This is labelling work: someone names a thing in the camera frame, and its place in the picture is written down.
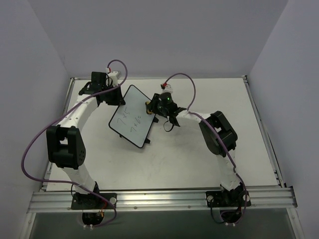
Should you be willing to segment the small black-framed whiteboard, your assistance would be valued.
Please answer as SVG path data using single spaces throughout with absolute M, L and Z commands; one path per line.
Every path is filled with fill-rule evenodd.
M 137 148 L 150 143 L 151 127 L 159 121 L 156 115 L 147 114 L 146 102 L 149 100 L 136 86 L 130 85 L 124 94 L 126 104 L 118 106 L 109 121 L 111 130 Z

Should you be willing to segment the yellow whiteboard eraser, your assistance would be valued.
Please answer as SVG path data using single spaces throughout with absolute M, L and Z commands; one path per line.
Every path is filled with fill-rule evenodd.
M 147 113 L 148 115 L 154 114 L 152 101 L 147 101 L 147 102 L 145 102 L 145 106 L 146 106 L 146 113 Z

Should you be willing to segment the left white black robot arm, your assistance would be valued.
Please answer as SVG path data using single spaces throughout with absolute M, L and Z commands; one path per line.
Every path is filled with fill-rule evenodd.
M 90 176 L 84 161 L 86 148 L 81 131 L 90 115 L 105 102 L 110 106 L 125 105 L 118 80 L 119 71 L 92 72 L 91 81 L 79 91 L 73 111 L 46 130 L 48 159 L 62 169 L 71 182 L 76 184 L 75 192 L 83 196 L 83 204 L 89 209 L 100 205 L 101 197 L 96 181 Z

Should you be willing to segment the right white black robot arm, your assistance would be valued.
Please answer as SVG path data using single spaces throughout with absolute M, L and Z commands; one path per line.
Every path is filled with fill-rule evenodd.
M 181 127 L 186 123 L 195 123 L 199 127 L 208 150 L 217 159 L 220 186 L 224 189 L 221 199 L 226 205 L 234 205 L 239 200 L 238 191 L 244 191 L 245 186 L 236 171 L 234 160 L 238 135 L 226 116 L 221 111 L 203 114 L 179 107 L 169 92 L 155 93 L 145 105 L 147 114 L 166 118 L 172 127 Z

